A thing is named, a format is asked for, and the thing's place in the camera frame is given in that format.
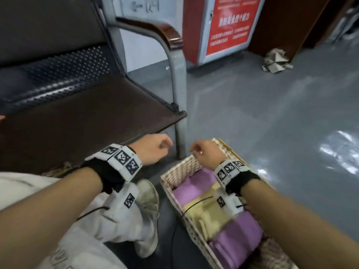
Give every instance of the purple towel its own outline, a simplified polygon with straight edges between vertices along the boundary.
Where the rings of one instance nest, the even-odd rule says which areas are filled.
[[[262,233],[258,222],[245,211],[230,221],[209,246],[224,269],[237,269],[259,245]]]
[[[174,189],[173,195],[181,207],[183,207],[208,191],[214,183],[216,183],[214,172],[202,168]]]

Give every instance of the fist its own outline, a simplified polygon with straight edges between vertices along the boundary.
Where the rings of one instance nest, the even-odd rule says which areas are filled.
[[[166,134],[145,135],[129,145],[136,152],[143,165],[154,164],[167,156],[168,149],[171,146],[173,146],[173,142]]]
[[[190,152],[192,152],[203,167],[212,171],[214,171],[222,161],[227,159],[217,144],[211,140],[196,140],[192,144]]]

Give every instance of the sign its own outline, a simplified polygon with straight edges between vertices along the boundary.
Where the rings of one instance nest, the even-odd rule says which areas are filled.
[[[216,0],[207,55],[248,40],[260,0]]]

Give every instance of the gray floor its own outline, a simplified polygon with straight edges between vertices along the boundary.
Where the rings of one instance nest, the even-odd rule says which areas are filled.
[[[294,69],[272,75],[259,56],[224,58],[187,74],[188,142],[220,137],[281,193],[359,241],[359,48],[355,43],[303,50]],[[171,101],[165,64],[130,74]],[[167,130],[173,136],[173,128]],[[146,170],[161,196],[159,246],[140,260],[131,243],[111,245],[129,269],[169,268],[176,214],[159,186],[174,153]],[[174,268],[210,268],[182,226]]]

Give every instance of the yellow cloth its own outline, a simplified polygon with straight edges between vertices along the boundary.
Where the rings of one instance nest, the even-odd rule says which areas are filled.
[[[213,196],[216,190],[220,187],[221,185],[219,185],[218,182],[214,183],[208,192],[205,192],[200,197],[184,205],[182,208],[183,212],[198,201]],[[193,206],[186,212],[186,215],[192,219],[193,223],[207,242],[220,232],[223,226],[231,220],[231,218],[223,212],[214,198],[209,198]]]

